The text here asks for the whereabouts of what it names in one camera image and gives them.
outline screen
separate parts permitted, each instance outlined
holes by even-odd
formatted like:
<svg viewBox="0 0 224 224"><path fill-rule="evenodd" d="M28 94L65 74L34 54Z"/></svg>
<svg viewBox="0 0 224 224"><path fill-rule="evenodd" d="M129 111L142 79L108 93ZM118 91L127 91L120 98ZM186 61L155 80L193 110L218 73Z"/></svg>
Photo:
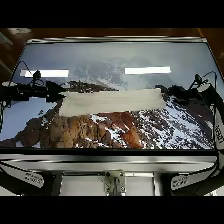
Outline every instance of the screen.
<svg viewBox="0 0 224 224"><path fill-rule="evenodd" d="M218 75L217 91L224 96L223 81L206 43L54 43L27 45L20 60L31 73L40 70L43 81L53 81L67 91L93 93L160 88L188 89L195 74ZM214 77L208 76L214 85ZM20 63L12 81L28 84L32 76ZM162 94L163 109L100 111L60 116L63 100L43 98L12 102L4 110L1 147L213 149L213 116L203 102L181 106Z"/></svg>

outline brown floor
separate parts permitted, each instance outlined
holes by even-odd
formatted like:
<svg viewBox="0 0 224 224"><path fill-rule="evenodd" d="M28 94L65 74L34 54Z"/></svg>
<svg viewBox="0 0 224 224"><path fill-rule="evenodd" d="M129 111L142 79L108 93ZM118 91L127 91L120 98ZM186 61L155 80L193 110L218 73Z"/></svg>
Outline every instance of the brown floor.
<svg viewBox="0 0 224 224"><path fill-rule="evenodd" d="M224 74L224 28L29 28L31 32L0 32L12 43L0 44L0 82L8 80L27 40L75 36L189 36L206 37Z"/></svg>

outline rocky mountain image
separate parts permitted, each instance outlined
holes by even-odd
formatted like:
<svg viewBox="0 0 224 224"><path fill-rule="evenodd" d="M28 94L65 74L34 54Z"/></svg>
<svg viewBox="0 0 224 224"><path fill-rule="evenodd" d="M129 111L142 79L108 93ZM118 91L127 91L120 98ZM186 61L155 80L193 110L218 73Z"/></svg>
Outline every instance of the rocky mountain image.
<svg viewBox="0 0 224 224"><path fill-rule="evenodd" d="M69 91L115 91L102 85L70 81ZM211 149L212 114L200 102L180 106L174 97L164 97L166 108L74 117L59 116L62 101L26 123L1 147L37 148L135 148Z"/></svg>

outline beige fabric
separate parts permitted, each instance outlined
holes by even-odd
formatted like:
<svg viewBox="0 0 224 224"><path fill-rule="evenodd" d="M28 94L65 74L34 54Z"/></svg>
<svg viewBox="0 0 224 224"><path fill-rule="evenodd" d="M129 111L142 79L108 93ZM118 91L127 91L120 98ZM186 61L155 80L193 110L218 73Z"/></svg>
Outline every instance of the beige fabric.
<svg viewBox="0 0 224 224"><path fill-rule="evenodd" d="M160 89L64 93L59 115L72 117L86 114L161 109L165 107Z"/></svg>

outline metal bracket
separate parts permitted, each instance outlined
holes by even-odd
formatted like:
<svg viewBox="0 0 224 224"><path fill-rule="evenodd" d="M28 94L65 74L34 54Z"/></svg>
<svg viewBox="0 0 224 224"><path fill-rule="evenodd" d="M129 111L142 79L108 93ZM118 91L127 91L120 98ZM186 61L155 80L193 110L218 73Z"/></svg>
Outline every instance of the metal bracket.
<svg viewBox="0 0 224 224"><path fill-rule="evenodd" d="M125 196L125 172L122 170L107 171L104 188L107 196Z"/></svg>

